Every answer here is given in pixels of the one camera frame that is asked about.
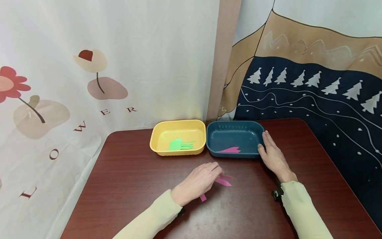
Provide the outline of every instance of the red flower print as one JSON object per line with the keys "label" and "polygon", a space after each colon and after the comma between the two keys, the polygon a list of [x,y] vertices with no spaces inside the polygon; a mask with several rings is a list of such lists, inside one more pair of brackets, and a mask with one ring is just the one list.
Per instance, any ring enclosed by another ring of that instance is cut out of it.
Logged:
{"label": "red flower print", "polygon": [[26,77],[16,76],[16,71],[11,67],[2,67],[0,69],[0,103],[5,98],[19,98],[19,91],[28,91],[30,86],[21,84],[26,81]]}

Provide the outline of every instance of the printed curtain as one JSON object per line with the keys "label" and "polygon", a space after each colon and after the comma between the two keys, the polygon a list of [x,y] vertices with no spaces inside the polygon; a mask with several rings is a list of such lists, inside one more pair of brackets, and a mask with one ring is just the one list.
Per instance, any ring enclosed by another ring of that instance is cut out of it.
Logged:
{"label": "printed curtain", "polygon": [[206,119],[219,0],[0,3],[0,238],[59,238],[109,134]]}
{"label": "printed curtain", "polygon": [[377,0],[242,0],[218,119],[304,120],[382,229],[380,22]]}

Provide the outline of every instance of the white tree print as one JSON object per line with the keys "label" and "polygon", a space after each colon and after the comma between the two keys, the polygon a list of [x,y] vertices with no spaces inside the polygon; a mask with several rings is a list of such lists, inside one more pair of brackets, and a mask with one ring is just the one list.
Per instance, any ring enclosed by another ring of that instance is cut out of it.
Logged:
{"label": "white tree print", "polygon": [[317,74],[312,76],[305,84],[308,86],[315,86],[318,88],[318,84],[320,83],[320,76],[321,76],[321,71],[318,71]]}
{"label": "white tree print", "polygon": [[347,96],[347,99],[352,98],[357,101],[359,92],[362,89],[361,82],[363,82],[363,80],[360,80],[357,84],[355,84],[351,89],[348,89],[348,91],[343,93],[342,95]]}
{"label": "white tree print", "polygon": [[330,86],[325,87],[325,89],[321,90],[322,92],[325,92],[325,94],[337,94],[337,89],[338,85],[340,84],[340,79],[339,77],[335,82],[333,82]]}
{"label": "white tree print", "polygon": [[251,75],[247,80],[249,80],[249,83],[253,84],[253,83],[256,83],[256,84],[260,84],[260,75],[261,75],[261,72],[260,72],[260,69],[261,67],[259,67],[259,69],[253,73],[253,75]]}
{"label": "white tree print", "polygon": [[363,112],[369,111],[370,113],[374,114],[374,108],[377,107],[377,102],[379,101],[379,96],[382,94],[382,91],[380,91],[378,94],[373,96],[372,98],[366,100],[365,103],[362,103],[361,106],[363,107]]}
{"label": "white tree print", "polygon": [[267,86],[269,83],[272,83],[273,68],[270,70],[268,77],[265,79],[263,85]]}
{"label": "white tree print", "polygon": [[280,75],[277,77],[277,79],[275,80],[275,82],[277,84],[280,84],[280,83],[284,83],[286,82],[285,81],[285,78],[287,77],[287,68],[285,67],[284,70],[280,73]]}
{"label": "white tree print", "polygon": [[303,81],[305,80],[304,79],[304,76],[305,76],[305,70],[303,70],[303,72],[301,73],[301,75],[295,79],[294,82],[290,83],[291,85],[294,85],[294,87],[297,87],[297,86],[302,86],[304,83]]}

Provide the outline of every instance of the person's left hand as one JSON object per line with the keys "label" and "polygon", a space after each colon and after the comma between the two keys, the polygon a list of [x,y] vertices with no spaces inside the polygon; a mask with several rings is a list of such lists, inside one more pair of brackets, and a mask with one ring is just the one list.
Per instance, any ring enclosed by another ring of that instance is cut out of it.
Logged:
{"label": "person's left hand", "polygon": [[222,173],[223,169],[217,162],[202,164],[171,190],[171,196],[177,204],[184,206],[209,191],[214,181]]}

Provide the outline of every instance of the pink paper piece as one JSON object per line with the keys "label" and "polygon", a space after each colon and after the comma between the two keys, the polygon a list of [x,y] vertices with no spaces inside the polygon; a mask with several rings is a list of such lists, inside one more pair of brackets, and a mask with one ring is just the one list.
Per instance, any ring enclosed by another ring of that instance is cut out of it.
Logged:
{"label": "pink paper piece", "polygon": [[228,181],[221,179],[219,177],[215,180],[215,182],[222,184],[224,186],[228,186],[228,187],[232,186]]}
{"label": "pink paper piece", "polygon": [[224,179],[224,180],[227,180],[227,179],[237,179],[237,178],[235,178],[235,177],[232,177],[232,176],[228,176],[228,175],[220,175],[219,176],[221,179]]}
{"label": "pink paper piece", "polygon": [[202,202],[206,201],[207,200],[206,195],[202,194],[200,196],[200,200],[202,200]]}
{"label": "pink paper piece", "polygon": [[[235,177],[231,177],[231,176],[228,176],[228,175],[220,175],[216,180],[215,182],[219,183],[219,184],[222,184],[224,186],[232,186],[228,181],[222,179],[222,177],[225,177],[225,178],[231,178],[231,179],[235,179]],[[202,202],[206,201],[207,200],[207,197],[206,195],[202,194],[200,196],[200,200],[202,200]]]}
{"label": "pink paper piece", "polygon": [[239,147],[231,147],[231,148],[227,148],[225,150],[222,150],[222,151],[218,151],[218,152],[222,152],[222,153],[239,153],[241,150],[238,150]]}

